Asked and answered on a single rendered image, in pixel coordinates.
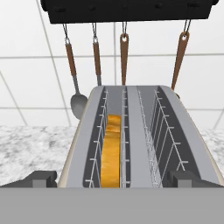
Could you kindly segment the brown-handled metal utensil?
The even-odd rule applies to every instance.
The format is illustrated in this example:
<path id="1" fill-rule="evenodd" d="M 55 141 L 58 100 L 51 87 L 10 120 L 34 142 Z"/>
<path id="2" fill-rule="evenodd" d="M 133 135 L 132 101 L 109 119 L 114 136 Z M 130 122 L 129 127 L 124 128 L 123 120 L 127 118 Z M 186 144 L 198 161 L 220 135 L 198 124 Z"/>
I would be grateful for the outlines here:
<path id="1" fill-rule="evenodd" d="M 101 71 L 101 61 L 100 61 L 100 48 L 99 42 L 96 33 L 96 23 L 92 23 L 93 28 L 93 49 L 94 49 L 94 66 L 95 66 L 95 73 L 97 77 L 97 85 L 102 85 L 102 71 Z"/>

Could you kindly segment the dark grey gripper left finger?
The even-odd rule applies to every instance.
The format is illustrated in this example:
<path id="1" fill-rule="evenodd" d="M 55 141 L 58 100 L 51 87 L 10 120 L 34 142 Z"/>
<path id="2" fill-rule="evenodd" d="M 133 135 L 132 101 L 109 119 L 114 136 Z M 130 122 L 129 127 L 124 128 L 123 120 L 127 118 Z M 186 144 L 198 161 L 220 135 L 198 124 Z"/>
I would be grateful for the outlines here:
<path id="1" fill-rule="evenodd" d="M 56 171 L 33 171 L 24 179 L 3 185 L 3 187 L 31 187 L 31 188 L 47 188 L 56 187 Z"/>

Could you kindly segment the brown wooden utensil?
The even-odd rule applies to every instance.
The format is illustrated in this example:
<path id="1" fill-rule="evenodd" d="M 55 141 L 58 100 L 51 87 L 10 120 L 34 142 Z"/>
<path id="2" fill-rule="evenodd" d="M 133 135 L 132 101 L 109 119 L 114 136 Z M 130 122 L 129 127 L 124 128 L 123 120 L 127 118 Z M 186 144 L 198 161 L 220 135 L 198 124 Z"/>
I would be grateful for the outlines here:
<path id="1" fill-rule="evenodd" d="M 172 76 L 172 83 L 171 83 L 171 89 L 174 90 L 177 79 L 179 76 L 179 70 L 181 68 L 181 64 L 183 61 L 183 58 L 185 56 L 186 52 L 186 46 L 188 44 L 189 40 L 189 27 L 190 27 L 191 21 L 185 21 L 185 27 L 184 30 L 180 33 L 179 39 L 178 39 L 178 49 L 176 54 L 176 60 L 175 60 L 175 66 Z"/>
<path id="2" fill-rule="evenodd" d="M 120 52 L 121 52 L 121 72 L 122 84 L 126 83 L 127 62 L 129 50 L 129 35 L 127 34 L 127 23 L 122 23 L 122 34 L 120 36 Z"/>

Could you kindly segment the brown-handled metal spoon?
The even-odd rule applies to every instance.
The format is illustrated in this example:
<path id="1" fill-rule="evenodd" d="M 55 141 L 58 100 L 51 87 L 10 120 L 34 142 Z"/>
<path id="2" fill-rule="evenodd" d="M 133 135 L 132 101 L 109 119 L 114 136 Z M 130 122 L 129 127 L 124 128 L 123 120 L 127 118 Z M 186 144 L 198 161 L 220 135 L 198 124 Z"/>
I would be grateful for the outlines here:
<path id="1" fill-rule="evenodd" d="M 71 97 L 71 100 L 70 100 L 71 110 L 73 112 L 73 115 L 77 119 L 81 119 L 81 116 L 86 107 L 88 98 L 84 94 L 81 94 L 80 90 L 79 90 L 76 67 L 75 67 L 75 63 L 74 63 L 73 49 L 72 49 L 72 45 L 70 43 L 70 39 L 68 37 L 66 24 L 63 24 L 63 30 L 65 33 L 66 54 L 67 54 L 67 58 L 68 58 L 70 72 L 73 77 L 73 84 L 74 84 L 74 89 L 75 89 L 75 94 Z"/>

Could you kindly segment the black utensil rail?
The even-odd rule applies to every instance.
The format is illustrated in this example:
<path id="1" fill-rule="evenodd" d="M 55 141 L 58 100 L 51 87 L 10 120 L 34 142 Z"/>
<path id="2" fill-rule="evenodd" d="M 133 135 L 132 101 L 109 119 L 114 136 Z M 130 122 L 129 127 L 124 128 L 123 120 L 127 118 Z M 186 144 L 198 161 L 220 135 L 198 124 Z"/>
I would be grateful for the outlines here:
<path id="1" fill-rule="evenodd" d="M 208 19 L 220 0 L 40 0 L 51 24 Z"/>

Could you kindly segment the grey two-slot toaster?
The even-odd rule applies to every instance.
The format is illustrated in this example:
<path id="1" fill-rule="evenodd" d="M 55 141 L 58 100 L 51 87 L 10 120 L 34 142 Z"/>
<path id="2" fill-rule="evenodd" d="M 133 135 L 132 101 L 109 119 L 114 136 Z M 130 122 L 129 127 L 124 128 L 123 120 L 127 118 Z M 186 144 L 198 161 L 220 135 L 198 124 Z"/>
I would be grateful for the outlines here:
<path id="1" fill-rule="evenodd" d="M 189 171 L 224 186 L 193 120 L 166 86 L 101 86 L 88 98 L 59 179 L 60 187 L 101 187 L 108 115 L 121 117 L 119 187 L 171 186 L 167 173 Z"/>

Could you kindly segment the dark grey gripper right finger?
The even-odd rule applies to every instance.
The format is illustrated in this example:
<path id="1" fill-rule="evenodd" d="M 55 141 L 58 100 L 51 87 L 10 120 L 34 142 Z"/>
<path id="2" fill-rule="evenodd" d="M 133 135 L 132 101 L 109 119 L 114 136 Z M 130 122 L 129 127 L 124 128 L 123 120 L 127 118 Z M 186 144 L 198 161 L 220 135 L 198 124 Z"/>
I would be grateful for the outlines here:
<path id="1" fill-rule="evenodd" d="M 221 187 L 219 184 L 204 180 L 190 171 L 169 171 L 167 179 L 172 187 L 177 188 L 214 188 Z"/>

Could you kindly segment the golden bread slice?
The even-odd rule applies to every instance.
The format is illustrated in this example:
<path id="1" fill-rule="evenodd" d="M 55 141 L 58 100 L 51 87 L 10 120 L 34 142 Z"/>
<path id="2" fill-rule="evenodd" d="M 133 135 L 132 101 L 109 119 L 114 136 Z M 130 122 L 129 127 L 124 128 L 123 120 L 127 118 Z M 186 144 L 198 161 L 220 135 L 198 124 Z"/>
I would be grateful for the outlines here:
<path id="1" fill-rule="evenodd" d="M 108 115 L 101 151 L 101 186 L 118 188 L 120 182 L 121 117 Z"/>

